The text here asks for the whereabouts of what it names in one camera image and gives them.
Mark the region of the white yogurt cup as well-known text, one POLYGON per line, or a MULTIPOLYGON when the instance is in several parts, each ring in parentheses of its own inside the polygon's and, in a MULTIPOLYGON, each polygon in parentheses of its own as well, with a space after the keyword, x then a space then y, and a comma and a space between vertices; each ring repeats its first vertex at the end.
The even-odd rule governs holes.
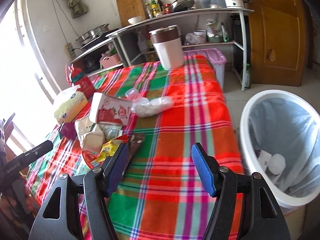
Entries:
POLYGON ((277 176, 284 171, 285 167, 285 158, 281 154, 274 154, 268 163, 267 170, 270 174, 277 176))

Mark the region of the yellow snack wrapper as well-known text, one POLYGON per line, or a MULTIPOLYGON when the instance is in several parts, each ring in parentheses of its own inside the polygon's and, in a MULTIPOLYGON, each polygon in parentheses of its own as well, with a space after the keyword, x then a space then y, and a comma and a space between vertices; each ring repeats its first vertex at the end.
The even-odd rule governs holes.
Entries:
POLYGON ((127 144, 129 142, 129 136, 124 134, 117 138, 111 139, 108 142, 104 143, 100 153, 97 156, 97 162, 103 162, 107 157, 111 157, 115 154, 118 146, 121 143, 127 144))

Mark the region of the white paper bag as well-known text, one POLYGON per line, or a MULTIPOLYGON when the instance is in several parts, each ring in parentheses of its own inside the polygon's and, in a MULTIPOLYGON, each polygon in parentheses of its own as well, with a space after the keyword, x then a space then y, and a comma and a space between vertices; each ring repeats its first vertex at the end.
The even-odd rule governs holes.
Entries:
POLYGON ((74 123, 80 147, 85 151, 99 153, 104 143, 123 134, 121 126, 96 124, 86 116, 74 123))

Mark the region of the purple snack wrapper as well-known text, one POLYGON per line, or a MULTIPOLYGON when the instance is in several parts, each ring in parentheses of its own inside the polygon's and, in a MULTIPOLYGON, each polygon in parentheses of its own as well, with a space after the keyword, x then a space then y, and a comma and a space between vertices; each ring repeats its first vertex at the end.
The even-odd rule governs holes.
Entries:
POLYGON ((63 122, 59 128, 59 136, 61 139, 75 140, 77 132, 73 122, 63 122))

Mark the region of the brown coffee sachet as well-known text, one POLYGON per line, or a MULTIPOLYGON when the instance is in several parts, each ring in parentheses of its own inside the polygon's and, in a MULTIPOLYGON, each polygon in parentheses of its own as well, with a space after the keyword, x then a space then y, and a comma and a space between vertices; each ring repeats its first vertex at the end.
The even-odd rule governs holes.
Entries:
POLYGON ((142 133, 132 133, 132 135, 129 136, 129 157, 121 178, 124 177, 124 174, 127 171, 132 159, 134 158, 136 152, 139 150, 140 146, 143 144, 144 140, 145 135, 142 133))

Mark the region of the strawberry milk carton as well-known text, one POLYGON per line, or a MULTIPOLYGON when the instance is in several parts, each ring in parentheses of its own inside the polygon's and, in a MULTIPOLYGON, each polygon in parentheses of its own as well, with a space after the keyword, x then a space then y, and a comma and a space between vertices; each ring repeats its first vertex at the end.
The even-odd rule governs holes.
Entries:
POLYGON ((89 120, 96 124, 127 126, 132 102, 104 93, 94 93, 89 120))

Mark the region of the clear plastic bag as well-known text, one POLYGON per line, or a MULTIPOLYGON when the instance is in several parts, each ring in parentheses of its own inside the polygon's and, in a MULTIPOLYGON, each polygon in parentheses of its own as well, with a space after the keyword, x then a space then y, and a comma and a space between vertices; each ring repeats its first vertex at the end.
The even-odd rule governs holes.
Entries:
POLYGON ((132 102, 131 112, 140 118, 151 117, 169 110, 174 106, 171 97, 164 96, 149 100, 148 98, 136 98, 132 102))

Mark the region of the white trash bin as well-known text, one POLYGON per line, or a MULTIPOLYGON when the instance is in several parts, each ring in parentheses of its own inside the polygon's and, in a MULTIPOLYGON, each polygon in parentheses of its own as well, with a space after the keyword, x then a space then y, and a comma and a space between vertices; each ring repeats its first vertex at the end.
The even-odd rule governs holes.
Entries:
POLYGON ((245 104, 239 126, 247 174, 259 172, 283 213, 319 195, 319 114, 304 99, 284 90, 265 90, 245 104), (277 176, 267 170, 274 154, 285 158, 277 176))

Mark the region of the green glass bottle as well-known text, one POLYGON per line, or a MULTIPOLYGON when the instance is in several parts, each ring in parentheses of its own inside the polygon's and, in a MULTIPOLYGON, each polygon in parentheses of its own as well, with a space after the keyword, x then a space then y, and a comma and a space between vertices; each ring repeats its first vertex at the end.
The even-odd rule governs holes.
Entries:
POLYGON ((246 64, 246 74, 245 74, 245 88, 251 87, 251 67, 250 64, 246 64))

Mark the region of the pink plastic basket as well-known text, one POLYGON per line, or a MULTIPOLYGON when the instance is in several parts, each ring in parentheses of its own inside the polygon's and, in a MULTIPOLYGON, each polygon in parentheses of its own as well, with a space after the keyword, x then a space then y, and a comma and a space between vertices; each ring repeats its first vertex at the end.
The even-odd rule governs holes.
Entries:
POLYGON ((118 54, 108 56, 106 53, 104 53, 101 55, 101 59, 99 62, 101 67, 106 69, 119 64, 121 60, 118 54))

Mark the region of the steel steamer pot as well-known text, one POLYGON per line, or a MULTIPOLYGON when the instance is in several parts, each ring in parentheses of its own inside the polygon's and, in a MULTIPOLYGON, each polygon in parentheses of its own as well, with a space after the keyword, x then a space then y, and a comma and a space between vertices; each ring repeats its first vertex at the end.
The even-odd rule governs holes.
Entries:
POLYGON ((107 32, 109 30, 108 26, 108 23, 97 26, 94 29, 91 29, 86 33, 80 35, 76 39, 76 41, 78 41, 82 46, 84 46, 92 40, 94 40, 95 38, 100 37, 103 33, 107 32))

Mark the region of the white metal shelf rack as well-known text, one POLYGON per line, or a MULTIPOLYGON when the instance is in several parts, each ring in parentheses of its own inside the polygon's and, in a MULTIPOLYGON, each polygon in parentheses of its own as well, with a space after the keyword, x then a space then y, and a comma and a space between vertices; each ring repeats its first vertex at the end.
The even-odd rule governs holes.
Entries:
POLYGON ((161 27, 167 27, 171 25, 178 25, 179 33, 184 36, 186 32, 196 30, 199 28, 200 16, 213 17, 214 15, 238 15, 240 16, 240 26, 241 35, 244 37, 246 35, 246 28, 244 17, 247 16, 251 9, 240 8, 240 9, 230 9, 230 8, 217 8, 217 9, 194 9, 182 12, 175 12, 172 14, 162 15, 154 18, 150 18, 144 21, 140 21, 135 24, 128 25, 126 27, 120 28, 109 34, 106 34, 106 39, 92 48, 84 51, 77 58, 73 59, 69 65, 73 65, 75 68, 85 69, 83 63, 84 58, 93 56, 97 54, 99 50, 102 50, 107 44, 112 43, 120 57, 121 65, 123 67, 129 67, 134 63, 142 62, 142 56, 149 53, 153 53, 154 50, 147 52, 141 52, 138 48, 138 38, 129 38, 129 33, 134 31, 139 31, 142 29, 158 29, 161 27))

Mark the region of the wooden door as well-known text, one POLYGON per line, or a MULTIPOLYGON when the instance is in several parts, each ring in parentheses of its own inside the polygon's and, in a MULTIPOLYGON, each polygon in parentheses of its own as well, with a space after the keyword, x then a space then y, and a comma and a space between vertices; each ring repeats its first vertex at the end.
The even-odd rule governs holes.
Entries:
POLYGON ((309 54, 302 0, 250 0, 252 82, 300 86, 309 54))

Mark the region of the clear plastic container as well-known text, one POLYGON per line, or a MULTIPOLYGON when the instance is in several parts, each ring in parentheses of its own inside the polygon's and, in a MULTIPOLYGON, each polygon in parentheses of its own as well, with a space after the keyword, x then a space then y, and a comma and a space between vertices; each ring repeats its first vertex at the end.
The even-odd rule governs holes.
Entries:
POLYGON ((196 9, 219 9, 226 8, 225 0, 195 0, 196 9))

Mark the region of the black frying pan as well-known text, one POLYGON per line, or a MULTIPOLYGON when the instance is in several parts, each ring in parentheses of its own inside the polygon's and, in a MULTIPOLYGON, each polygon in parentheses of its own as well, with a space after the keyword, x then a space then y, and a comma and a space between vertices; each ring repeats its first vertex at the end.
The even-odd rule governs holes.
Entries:
POLYGON ((194 6, 194 0, 175 0, 169 6, 170 13, 190 10, 194 6))

